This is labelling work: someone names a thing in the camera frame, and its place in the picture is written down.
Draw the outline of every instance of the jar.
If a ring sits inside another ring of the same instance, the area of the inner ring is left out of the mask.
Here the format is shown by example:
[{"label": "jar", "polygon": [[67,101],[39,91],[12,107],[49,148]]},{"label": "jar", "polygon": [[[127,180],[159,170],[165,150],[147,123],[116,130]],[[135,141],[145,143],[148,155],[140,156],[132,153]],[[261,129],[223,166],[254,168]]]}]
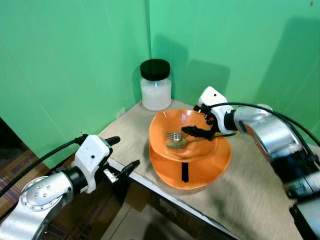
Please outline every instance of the jar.
[{"label": "jar", "polygon": [[142,104],[148,110],[161,111],[171,104],[170,64],[150,59],[140,65]]}]

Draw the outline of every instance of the orange bowl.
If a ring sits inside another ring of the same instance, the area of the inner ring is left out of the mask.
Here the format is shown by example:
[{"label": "orange bowl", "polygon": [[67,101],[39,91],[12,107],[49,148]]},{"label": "orange bowl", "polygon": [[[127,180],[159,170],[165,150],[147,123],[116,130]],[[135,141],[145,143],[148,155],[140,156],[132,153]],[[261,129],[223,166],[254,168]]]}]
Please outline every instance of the orange bowl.
[{"label": "orange bowl", "polygon": [[157,154],[149,146],[149,156],[156,174],[169,186],[191,190],[208,185],[227,168],[231,158],[231,147],[226,138],[221,138],[213,156],[188,163],[188,182],[182,181],[182,163],[171,161]]},{"label": "orange bowl", "polygon": [[[152,149],[158,155],[178,162],[193,162],[203,158],[211,157],[215,154],[220,137],[213,140],[201,140],[190,142],[182,149],[172,149],[167,147],[168,140],[166,132],[181,132],[181,127],[197,126],[198,128],[209,130],[211,126],[206,124],[204,114],[194,110],[166,110],[165,114],[158,112],[153,118],[149,127],[149,141]],[[195,137],[187,136],[189,141]]]}]

